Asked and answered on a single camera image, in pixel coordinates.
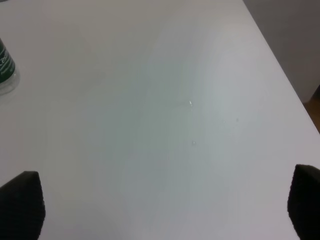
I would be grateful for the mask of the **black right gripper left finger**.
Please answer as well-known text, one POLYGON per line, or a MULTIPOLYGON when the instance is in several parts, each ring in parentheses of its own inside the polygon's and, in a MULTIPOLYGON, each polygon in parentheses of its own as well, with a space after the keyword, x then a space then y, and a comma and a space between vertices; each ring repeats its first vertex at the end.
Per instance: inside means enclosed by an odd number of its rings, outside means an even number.
POLYGON ((0 187, 0 238, 37 240, 46 208, 39 173, 24 171, 0 187))

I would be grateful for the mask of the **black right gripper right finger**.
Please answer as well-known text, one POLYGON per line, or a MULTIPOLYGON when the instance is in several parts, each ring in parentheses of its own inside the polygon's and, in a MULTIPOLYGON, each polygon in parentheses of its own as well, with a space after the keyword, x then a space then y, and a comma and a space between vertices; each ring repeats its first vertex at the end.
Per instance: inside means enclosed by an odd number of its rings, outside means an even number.
POLYGON ((320 238, 320 170, 297 164, 287 200, 287 212, 301 240, 320 238))

